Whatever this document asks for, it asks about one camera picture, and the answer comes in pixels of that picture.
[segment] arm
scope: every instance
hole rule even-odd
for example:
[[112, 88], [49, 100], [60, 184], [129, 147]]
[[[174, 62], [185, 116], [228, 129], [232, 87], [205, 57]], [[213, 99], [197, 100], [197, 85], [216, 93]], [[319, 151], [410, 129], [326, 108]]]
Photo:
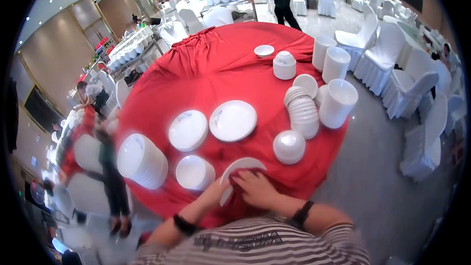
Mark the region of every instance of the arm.
[[[198, 225], [204, 215], [219, 204], [222, 193], [228, 186], [229, 180], [220, 184], [220, 179], [216, 179], [197, 200], [181, 210], [179, 216], [191, 224]], [[155, 243], [173, 248], [185, 237], [185, 234], [181, 233], [175, 226], [173, 218], [169, 218], [157, 227], [147, 240], [147, 243]]]
[[[291, 218], [306, 203], [303, 199], [278, 193], [262, 173], [255, 175], [249, 171], [241, 171], [239, 176], [240, 178], [234, 177], [234, 181], [244, 190], [244, 201], [252, 206]], [[314, 235], [321, 235], [328, 228], [338, 224], [352, 223], [347, 215], [323, 204], [314, 204], [308, 215], [303, 226], [307, 232]]]

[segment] stack of white bowls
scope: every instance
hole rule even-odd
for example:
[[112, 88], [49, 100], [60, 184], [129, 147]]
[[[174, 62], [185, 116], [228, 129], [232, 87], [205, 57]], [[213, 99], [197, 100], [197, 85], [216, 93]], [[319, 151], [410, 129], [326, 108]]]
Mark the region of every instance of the stack of white bowls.
[[167, 178], [167, 158], [150, 139], [138, 133], [121, 144], [117, 165], [123, 177], [148, 189], [159, 188]]
[[292, 79], [296, 75], [294, 56], [287, 51], [280, 51], [273, 59], [273, 73], [281, 80]]
[[324, 61], [322, 79], [326, 84], [334, 79], [345, 79], [349, 65], [350, 54], [345, 49], [329, 47]]
[[314, 39], [314, 52], [312, 53], [312, 65], [319, 72], [324, 70], [324, 60], [326, 59], [327, 49], [337, 46], [337, 42], [326, 35], [319, 35]]
[[216, 172], [205, 159], [190, 155], [178, 163], [175, 176], [184, 188], [204, 191], [216, 179]]
[[275, 156], [283, 164], [296, 164], [304, 156], [305, 150], [306, 141], [297, 131], [283, 131], [273, 141]]
[[350, 111], [358, 100], [355, 87], [343, 79], [334, 79], [329, 82], [319, 109], [319, 118], [326, 127], [339, 128], [345, 122]]
[[285, 106], [290, 114], [291, 130], [311, 139], [319, 130], [317, 108], [306, 89], [292, 86], [285, 95]]

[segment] banquet table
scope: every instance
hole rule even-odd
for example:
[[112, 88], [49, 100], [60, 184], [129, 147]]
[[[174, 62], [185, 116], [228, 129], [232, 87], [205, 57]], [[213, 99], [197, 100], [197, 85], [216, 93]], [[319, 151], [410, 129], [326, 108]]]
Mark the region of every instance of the banquet table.
[[[275, 52], [259, 58], [253, 50], [262, 44], [272, 45]], [[169, 163], [168, 176], [157, 190], [125, 178], [134, 196], [164, 219], [172, 217], [201, 194], [181, 187], [175, 179], [178, 162], [195, 154], [214, 166], [216, 178], [235, 160], [253, 157], [266, 166], [281, 192], [308, 199], [325, 180], [348, 121], [335, 130], [321, 126], [317, 135], [306, 141], [300, 162], [290, 166], [280, 163], [272, 145], [278, 133], [290, 129], [283, 99], [293, 80], [277, 79], [272, 62], [278, 52], [287, 50], [297, 60], [297, 75], [310, 74], [321, 86], [322, 75], [312, 65], [313, 44], [314, 39], [301, 31], [266, 22], [210, 27], [174, 44], [134, 85], [120, 115], [117, 151], [131, 133], [141, 133]], [[248, 137], [226, 143], [208, 133], [204, 143], [192, 152], [180, 152], [170, 144], [169, 126], [179, 114], [196, 109], [209, 119], [220, 104], [231, 100], [245, 101], [257, 112], [257, 126]], [[239, 194], [233, 194], [225, 206], [207, 214], [201, 226], [216, 227], [260, 213], [244, 204]]]
[[407, 27], [409, 27], [410, 29], [414, 29], [414, 28], [408, 26], [407, 24], [400, 21], [399, 19], [393, 18], [392, 16], [388, 16], [388, 15], [385, 15], [383, 17], [383, 21], [397, 24], [399, 28], [401, 29], [402, 33], [404, 34], [404, 37], [406, 38], [406, 42], [402, 46], [401, 53], [397, 57], [397, 61], [396, 61], [396, 63], [398, 64], [400, 68], [406, 67], [407, 61], [410, 57], [410, 54], [413, 48], [427, 51], [425, 50], [425, 46], [421, 42], [419, 42], [417, 37], [413, 37], [414, 35], [410, 33]]

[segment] round table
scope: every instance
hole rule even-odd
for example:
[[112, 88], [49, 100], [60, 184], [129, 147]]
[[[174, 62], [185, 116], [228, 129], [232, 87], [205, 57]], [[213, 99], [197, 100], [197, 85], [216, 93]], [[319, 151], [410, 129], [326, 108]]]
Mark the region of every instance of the round table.
[[[275, 52], [259, 58], [253, 50], [263, 44], [272, 45]], [[279, 189], [290, 196], [308, 199], [326, 178], [348, 122], [336, 130], [320, 127], [317, 135], [306, 141], [306, 152], [300, 162], [290, 166], [280, 163], [272, 145], [278, 133], [290, 129], [283, 99], [293, 80], [277, 79], [272, 62], [278, 52], [287, 50], [297, 60], [297, 75], [311, 74], [321, 86], [324, 84], [321, 73], [311, 63], [313, 45], [314, 39], [298, 30], [262, 22], [211, 27], [174, 44], [134, 85], [120, 116], [116, 150], [131, 133], [141, 133], [154, 142], [169, 162], [167, 179], [157, 190], [126, 180], [137, 199], [163, 218], [173, 216], [194, 201], [201, 192], [187, 190], [175, 179], [176, 165], [190, 154], [210, 162], [216, 178], [235, 160], [256, 158], [267, 167]], [[196, 109], [209, 119], [220, 104], [230, 100], [250, 103], [257, 112], [257, 126], [247, 138], [225, 143], [209, 132], [204, 143], [191, 152], [180, 152], [170, 144], [169, 126], [179, 114]], [[206, 215], [201, 226], [216, 227], [260, 213], [245, 206], [239, 194], [234, 194], [229, 202]]]

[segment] stack of white plates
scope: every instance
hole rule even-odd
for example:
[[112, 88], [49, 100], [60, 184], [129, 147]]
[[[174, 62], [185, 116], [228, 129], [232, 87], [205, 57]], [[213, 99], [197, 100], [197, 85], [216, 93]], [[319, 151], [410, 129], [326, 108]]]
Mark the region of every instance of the stack of white plates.
[[324, 60], [326, 58], [327, 49], [337, 46], [337, 42], [326, 35], [319, 35], [314, 39], [314, 52], [312, 53], [312, 65], [316, 70], [322, 72], [324, 70]]
[[302, 87], [292, 86], [285, 95], [285, 106], [290, 114], [291, 130], [311, 139], [319, 130], [317, 108], [309, 93]]
[[324, 61], [322, 79], [327, 84], [334, 79], [345, 79], [349, 65], [350, 54], [345, 49], [329, 47], [327, 49], [326, 60]]
[[280, 51], [273, 59], [273, 74], [281, 80], [292, 79], [296, 75], [294, 56], [287, 51]]
[[117, 165], [119, 173], [148, 189], [159, 188], [168, 173], [167, 158], [141, 134], [131, 134], [121, 144]]
[[208, 121], [197, 110], [187, 110], [170, 125], [170, 143], [179, 151], [191, 151], [200, 146], [208, 135]]

